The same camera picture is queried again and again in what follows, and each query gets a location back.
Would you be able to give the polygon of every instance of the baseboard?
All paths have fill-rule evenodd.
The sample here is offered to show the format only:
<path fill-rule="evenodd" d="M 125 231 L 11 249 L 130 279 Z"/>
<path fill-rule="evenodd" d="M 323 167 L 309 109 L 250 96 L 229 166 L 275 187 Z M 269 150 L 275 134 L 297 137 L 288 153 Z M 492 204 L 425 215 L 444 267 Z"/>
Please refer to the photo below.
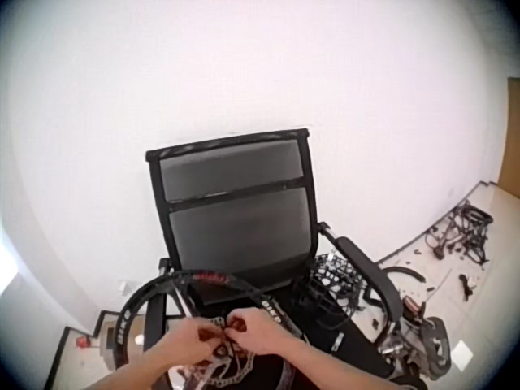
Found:
<path fill-rule="evenodd" d="M 84 331 L 80 331 L 75 329 L 74 327 L 65 327 L 63 329 L 63 334 L 61 339 L 59 339 L 58 348 L 56 349 L 56 354 L 54 355 L 54 360 L 52 361 L 52 366 L 50 367 L 49 375 L 47 375 L 47 381 L 45 382 L 45 390 L 50 390 L 54 385 L 54 380 L 56 379 L 56 373 L 58 372 L 59 363 L 62 360 L 63 350 L 65 349 L 65 344 L 67 343 L 68 335 L 71 331 L 78 332 L 82 335 L 90 336 L 93 338 L 97 338 L 99 336 L 99 332 L 101 331 L 101 326 L 103 321 L 105 320 L 105 315 L 113 314 L 119 315 L 117 311 L 110 310 L 101 310 L 99 313 L 99 317 L 97 317 L 96 327 L 94 328 L 94 333 L 90 335 Z"/>
<path fill-rule="evenodd" d="M 474 185 L 474 187 L 461 199 L 460 202 L 457 203 L 457 206 L 459 206 L 461 203 L 463 203 L 468 197 L 470 197 L 470 195 L 481 185 L 481 184 L 484 184 L 485 186 L 488 186 L 489 183 L 486 183 L 482 180 L 480 180 L 477 184 Z M 417 241 L 418 239 L 420 239 L 426 232 L 428 232 L 432 227 L 434 227 L 435 225 L 437 225 L 440 221 L 442 221 L 444 218 L 446 218 L 449 213 L 452 212 L 452 209 L 448 210 L 448 212 L 446 212 L 446 214 L 444 214 L 442 217 L 440 217 L 437 221 L 435 221 L 435 223 L 433 223 L 433 225 L 431 225 L 427 230 L 425 230 L 424 232 L 422 232 L 421 234 L 419 234 L 418 236 L 416 236 L 412 241 L 409 241 L 408 243 L 404 244 L 403 246 L 401 246 L 399 249 L 397 250 L 394 250 L 393 252 L 391 252 L 390 254 L 386 255 L 384 258 L 381 258 L 380 260 L 378 260 L 377 262 L 375 262 L 375 264 L 377 265 L 381 265 L 383 264 L 384 262 L 386 262 L 389 258 L 392 258 L 394 257 L 396 254 L 398 254 L 399 252 L 403 251 L 404 249 L 408 248 L 410 245 L 412 245 L 415 241 Z"/>

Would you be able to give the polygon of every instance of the white wall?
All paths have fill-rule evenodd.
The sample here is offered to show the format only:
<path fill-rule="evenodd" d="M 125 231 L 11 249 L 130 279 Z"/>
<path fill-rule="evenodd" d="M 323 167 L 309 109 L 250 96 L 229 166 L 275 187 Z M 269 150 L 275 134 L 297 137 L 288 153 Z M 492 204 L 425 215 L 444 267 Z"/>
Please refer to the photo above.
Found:
<path fill-rule="evenodd" d="M 44 387 L 64 328 L 20 274 L 0 296 L 0 359 L 24 388 Z"/>
<path fill-rule="evenodd" d="M 16 261 L 19 272 L 34 289 L 45 307 L 60 321 L 84 332 L 92 332 L 100 309 L 72 278 L 64 261 L 54 251 L 28 199 L 27 190 L 13 150 L 15 134 L 11 127 L 11 59 L 14 26 L 20 21 L 15 13 L 1 15 L 0 47 L 0 211 L 2 245 Z"/>
<path fill-rule="evenodd" d="M 307 126 L 319 217 L 373 259 L 490 175 L 488 99 L 505 91 L 453 2 L 45 2 L 19 14 L 4 130 L 47 242 L 104 309 L 124 302 L 118 280 L 155 277 L 166 254 L 146 150 Z"/>

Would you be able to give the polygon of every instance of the mesh chair back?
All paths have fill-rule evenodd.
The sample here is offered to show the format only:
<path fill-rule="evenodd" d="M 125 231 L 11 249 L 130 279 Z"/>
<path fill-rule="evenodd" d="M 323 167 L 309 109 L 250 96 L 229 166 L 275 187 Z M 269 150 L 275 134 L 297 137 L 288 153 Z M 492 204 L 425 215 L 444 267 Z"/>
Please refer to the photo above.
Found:
<path fill-rule="evenodd" d="M 146 154 L 175 269 L 290 280 L 318 245 L 306 129 L 234 136 Z"/>

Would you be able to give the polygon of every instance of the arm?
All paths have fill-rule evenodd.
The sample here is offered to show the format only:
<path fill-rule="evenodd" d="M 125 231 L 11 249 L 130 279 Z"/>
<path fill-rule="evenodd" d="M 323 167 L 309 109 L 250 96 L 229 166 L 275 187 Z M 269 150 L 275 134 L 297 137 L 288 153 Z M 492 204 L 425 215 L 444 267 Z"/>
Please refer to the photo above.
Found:
<path fill-rule="evenodd" d="M 233 310 L 228 323 L 231 327 L 226 329 L 226 335 L 242 348 L 259 355 L 280 355 L 322 390 L 397 388 L 297 339 L 275 323 L 265 310 Z"/>
<path fill-rule="evenodd" d="M 207 320 L 185 318 L 174 331 L 168 332 L 146 351 L 141 359 L 128 363 L 88 389 L 150 388 L 159 376 L 173 366 L 192 365 L 209 359 L 222 342 L 221 333 L 219 327 Z"/>

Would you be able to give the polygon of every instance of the red object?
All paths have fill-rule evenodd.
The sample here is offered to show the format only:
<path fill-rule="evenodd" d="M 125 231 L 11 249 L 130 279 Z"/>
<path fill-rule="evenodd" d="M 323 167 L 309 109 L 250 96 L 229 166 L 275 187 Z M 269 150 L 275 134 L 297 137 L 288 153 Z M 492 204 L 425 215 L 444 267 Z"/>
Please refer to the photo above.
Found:
<path fill-rule="evenodd" d="M 91 344 L 88 336 L 76 337 L 76 347 L 78 348 L 89 348 Z"/>

